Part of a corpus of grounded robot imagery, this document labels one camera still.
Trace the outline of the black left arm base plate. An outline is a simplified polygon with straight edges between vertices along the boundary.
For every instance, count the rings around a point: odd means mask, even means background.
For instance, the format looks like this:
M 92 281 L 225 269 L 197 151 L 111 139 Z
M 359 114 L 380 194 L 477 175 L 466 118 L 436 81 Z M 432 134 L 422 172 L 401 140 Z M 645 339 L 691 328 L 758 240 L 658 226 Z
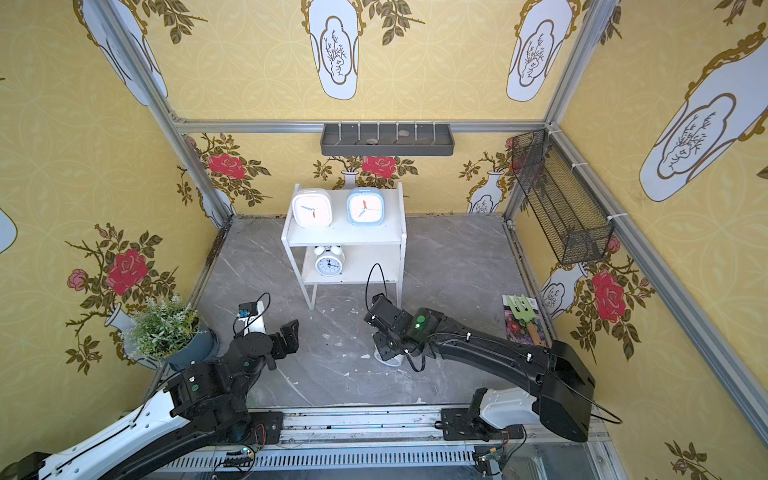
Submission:
M 280 443 L 284 420 L 282 411 L 256 411 L 249 415 L 241 443 L 261 447 Z

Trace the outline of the white square alarm clock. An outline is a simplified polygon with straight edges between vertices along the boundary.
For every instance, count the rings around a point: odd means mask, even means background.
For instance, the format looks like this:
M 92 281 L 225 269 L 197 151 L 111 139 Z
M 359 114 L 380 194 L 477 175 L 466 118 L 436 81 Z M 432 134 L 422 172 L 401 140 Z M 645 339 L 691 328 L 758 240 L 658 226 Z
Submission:
M 332 223 L 331 196 L 324 189 L 301 189 L 291 200 L 296 223 L 302 228 L 325 228 Z

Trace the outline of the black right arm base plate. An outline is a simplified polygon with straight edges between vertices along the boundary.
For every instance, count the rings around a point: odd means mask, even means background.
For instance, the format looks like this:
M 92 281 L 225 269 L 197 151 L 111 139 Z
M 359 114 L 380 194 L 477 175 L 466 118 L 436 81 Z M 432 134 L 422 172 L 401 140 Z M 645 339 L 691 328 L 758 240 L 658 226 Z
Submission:
M 522 425 L 509 425 L 496 428 L 486 423 L 468 407 L 444 408 L 440 411 L 440 419 L 434 423 L 446 441 L 477 440 L 502 444 L 509 440 L 522 440 L 524 437 Z

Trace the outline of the white twin-bell alarm clock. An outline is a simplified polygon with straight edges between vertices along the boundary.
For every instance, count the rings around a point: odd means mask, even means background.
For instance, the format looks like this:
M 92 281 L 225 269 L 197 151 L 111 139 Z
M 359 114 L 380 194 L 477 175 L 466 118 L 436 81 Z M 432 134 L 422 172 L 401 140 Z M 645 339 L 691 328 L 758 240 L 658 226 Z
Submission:
M 342 273 L 345 255 L 340 245 L 316 246 L 313 252 L 315 269 L 320 275 L 332 277 Z

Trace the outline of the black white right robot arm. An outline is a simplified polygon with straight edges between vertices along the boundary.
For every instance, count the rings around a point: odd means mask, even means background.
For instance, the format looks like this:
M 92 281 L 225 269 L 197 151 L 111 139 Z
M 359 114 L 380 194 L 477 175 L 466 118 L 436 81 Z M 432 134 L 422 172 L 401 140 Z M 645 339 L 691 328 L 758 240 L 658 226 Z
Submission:
M 596 381 L 569 344 L 505 340 L 430 308 L 410 314 L 383 293 L 373 297 L 365 322 L 377 329 L 373 339 L 383 360 L 423 355 L 475 367 L 530 394 L 532 412 L 550 432 L 579 443 L 588 439 Z

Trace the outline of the blue square alarm clock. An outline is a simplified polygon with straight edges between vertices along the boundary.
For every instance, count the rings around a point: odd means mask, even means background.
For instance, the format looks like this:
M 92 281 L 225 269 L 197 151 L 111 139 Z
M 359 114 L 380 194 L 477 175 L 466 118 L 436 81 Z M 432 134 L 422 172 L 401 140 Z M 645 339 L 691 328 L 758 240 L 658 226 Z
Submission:
M 380 189 L 358 187 L 348 194 L 346 210 L 352 225 L 376 226 L 384 220 L 386 205 Z

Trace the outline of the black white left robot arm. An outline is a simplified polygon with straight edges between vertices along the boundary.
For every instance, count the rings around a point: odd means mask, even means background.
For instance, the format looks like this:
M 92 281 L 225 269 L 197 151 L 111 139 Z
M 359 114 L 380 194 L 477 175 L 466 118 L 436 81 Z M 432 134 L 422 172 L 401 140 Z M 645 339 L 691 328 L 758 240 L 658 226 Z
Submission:
M 57 454 L 33 452 L 4 468 L 4 479 L 140 479 L 200 448 L 262 441 L 247 405 L 263 369 L 299 349 L 299 323 L 274 334 L 247 333 L 225 354 L 186 367 L 135 411 Z

